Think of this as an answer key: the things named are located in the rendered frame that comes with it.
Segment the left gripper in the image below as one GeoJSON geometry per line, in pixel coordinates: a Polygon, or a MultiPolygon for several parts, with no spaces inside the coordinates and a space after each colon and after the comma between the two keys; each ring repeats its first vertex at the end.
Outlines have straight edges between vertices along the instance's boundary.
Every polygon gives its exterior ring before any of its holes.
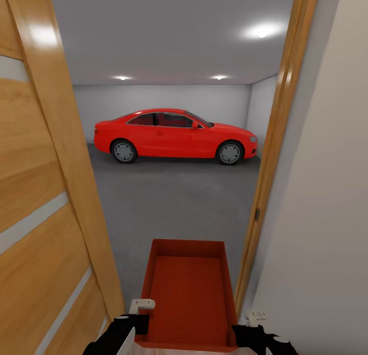
{"type": "Polygon", "coordinates": [[[122,315],[122,316],[132,316],[136,322],[135,335],[146,335],[149,328],[149,315],[122,315]]]}

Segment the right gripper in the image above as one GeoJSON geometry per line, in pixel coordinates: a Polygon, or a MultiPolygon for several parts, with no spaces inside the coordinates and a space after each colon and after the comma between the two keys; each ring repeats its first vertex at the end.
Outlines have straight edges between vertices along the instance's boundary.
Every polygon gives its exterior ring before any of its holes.
{"type": "Polygon", "coordinates": [[[258,354],[256,349],[256,337],[259,333],[264,333],[261,325],[258,327],[247,327],[244,325],[232,325],[233,331],[236,335],[236,344],[238,347],[249,347],[258,354]]]}

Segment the storage box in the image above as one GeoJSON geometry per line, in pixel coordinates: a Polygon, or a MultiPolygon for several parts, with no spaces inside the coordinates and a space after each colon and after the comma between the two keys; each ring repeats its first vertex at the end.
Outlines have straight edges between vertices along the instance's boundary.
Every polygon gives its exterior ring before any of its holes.
{"type": "Polygon", "coordinates": [[[153,239],[141,299],[155,308],[144,348],[233,352],[238,325],[223,241],[153,239]]]}

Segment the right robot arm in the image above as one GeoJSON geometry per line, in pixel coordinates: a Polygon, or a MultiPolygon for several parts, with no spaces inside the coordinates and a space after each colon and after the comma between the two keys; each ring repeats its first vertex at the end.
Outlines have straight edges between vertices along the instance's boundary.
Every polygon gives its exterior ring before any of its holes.
{"type": "Polygon", "coordinates": [[[290,341],[275,334],[266,334],[257,320],[266,320],[264,310],[248,310],[244,314],[249,320],[244,325],[232,325],[238,347],[249,347],[258,355],[299,355],[290,341]]]}

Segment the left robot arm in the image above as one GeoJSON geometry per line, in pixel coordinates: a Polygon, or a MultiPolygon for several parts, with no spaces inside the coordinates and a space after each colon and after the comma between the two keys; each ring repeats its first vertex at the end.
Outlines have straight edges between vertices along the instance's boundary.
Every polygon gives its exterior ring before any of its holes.
{"type": "Polygon", "coordinates": [[[152,310],[152,299],[132,299],[129,315],[115,317],[107,331],[96,341],[90,342],[82,355],[127,355],[136,335],[146,335],[149,315],[139,315],[139,309],[152,310]]]}

